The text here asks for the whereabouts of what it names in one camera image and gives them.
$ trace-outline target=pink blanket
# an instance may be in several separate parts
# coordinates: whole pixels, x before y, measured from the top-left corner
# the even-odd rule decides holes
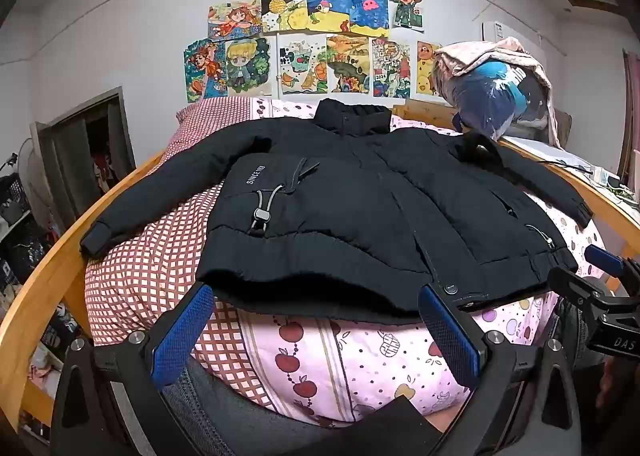
[[[226,125],[255,118],[311,118],[315,105],[259,98],[210,98],[182,109],[180,127],[162,162]],[[394,116],[392,129],[423,127]],[[85,298],[96,345],[121,342],[149,328],[173,308],[194,280],[207,217],[220,186],[195,195],[86,270]],[[538,198],[580,266],[579,275],[602,273],[584,260],[591,243],[604,246],[591,222],[575,222]],[[484,331],[500,330],[513,343],[530,344],[555,305],[548,293],[479,312]],[[257,404],[304,422],[345,425],[404,394],[424,415],[460,402],[466,389],[452,378],[423,324],[389,327],[348,321],[258,315],[216,301],[193,350],[212,375]]]

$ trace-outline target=colorful painting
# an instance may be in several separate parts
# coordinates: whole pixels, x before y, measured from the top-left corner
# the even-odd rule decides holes
[[[320,94],[327,92],[326,41],[308,36],[280,48],[282,92]]]
[[[388,0],[350,0],[351,33],[367,37],[389,36]]]
[[[264,37],[226,43],[226,85],[229,95],[271,94],[269,43]]]
[[[337,80],[333,92],[369,92],[369,38],[333,35],[326,40],[326,55]]]
[[[184,51],[184,77],[187,101],[226,96],[224,42],[195,41]]]
[[[396,4],[394,15],[394,26],[401,28],[411,28],[416,31],[422,29],[422,12],[420,3],[422,0],[390,0]]]
[[[306,0],[312,31],[340,33],[349,31],[350,0]]]
[[[262,30],[303,30],[309,25],[306,0],[260,0]]]
[[[260,35],[260,0],[232,1],[209,6],[209,39],[230,41]]]
[[[411,63],[409,45],[373,39],[373,96],[409,98]]]
[[[418,41],[417,52],[417,73],[415,81],[415,92],[417,94],[432,94],[439,96],[433,83],[433,63],[435,62],[434,51],[440,49],[439,44],[431,44],[430,42]]]

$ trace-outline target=jacket zipper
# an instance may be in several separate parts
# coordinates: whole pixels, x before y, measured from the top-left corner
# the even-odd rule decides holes
[[[542,230],[537,229],[533,225],[524,225],[524,226],[527,227],[527,228],[533,229],[537,233],[539,233],[542,236],[542,239],[544,239],[546,241],[546,243],[549,245],[549,248],[555,248],[556,247],[556,245],[554,243],[554,240],[551,239],[548,235],[546,235],[546,233],[542,232]]]

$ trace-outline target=screw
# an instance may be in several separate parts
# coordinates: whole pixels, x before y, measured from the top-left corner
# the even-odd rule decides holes
[[[562,344],[556,339],[549,339],[546,345],[549,346],[549,349],[551,349],[551,351],[560,351],[562,349]]]
[[[131,344],[140,344],[145,339],[144,331],[134,331],[129,335],[129,342]]]
[[[72,351],[80,351],[82,348],[84,348],[84,339],[76,339],[71,343],[71,350]]]
[[[500,331],[491,330],[486,335],[487,340],[492,344],[502,344],[504,342],[504,335]]]

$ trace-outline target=air conditioner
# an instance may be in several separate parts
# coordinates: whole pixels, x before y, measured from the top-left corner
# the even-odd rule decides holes
[[[527,53],[532,55],[546,70],[546,55],[536,42],[532,42],[516,30],[498,21],[482,23],[482,40],[497,42],[507,37],[515,37],[520,41]]]

